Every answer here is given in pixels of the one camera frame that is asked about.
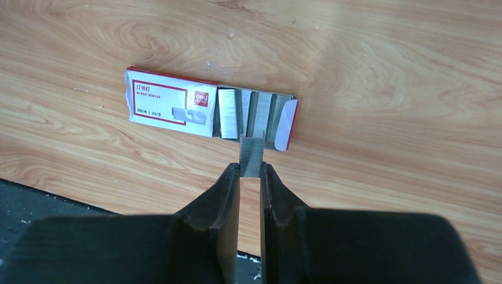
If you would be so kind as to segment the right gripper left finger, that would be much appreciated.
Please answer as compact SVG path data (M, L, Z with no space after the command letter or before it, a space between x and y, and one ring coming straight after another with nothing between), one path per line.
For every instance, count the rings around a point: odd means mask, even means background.
M174 214L35 220L1 266L2 283L234 283L240 167Z

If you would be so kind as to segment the staple box with staples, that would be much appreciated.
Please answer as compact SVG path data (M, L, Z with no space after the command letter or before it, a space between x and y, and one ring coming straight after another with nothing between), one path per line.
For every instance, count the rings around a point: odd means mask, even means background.
M133 66L124 79L131 122L233 141L263 138L267 149L289 148L299 105L293 95Z

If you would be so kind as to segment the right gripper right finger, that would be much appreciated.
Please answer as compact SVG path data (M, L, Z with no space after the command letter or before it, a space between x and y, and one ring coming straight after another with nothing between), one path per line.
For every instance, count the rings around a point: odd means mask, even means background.
M313 208L260 167L263 283L480 283L458 232L432 214Z

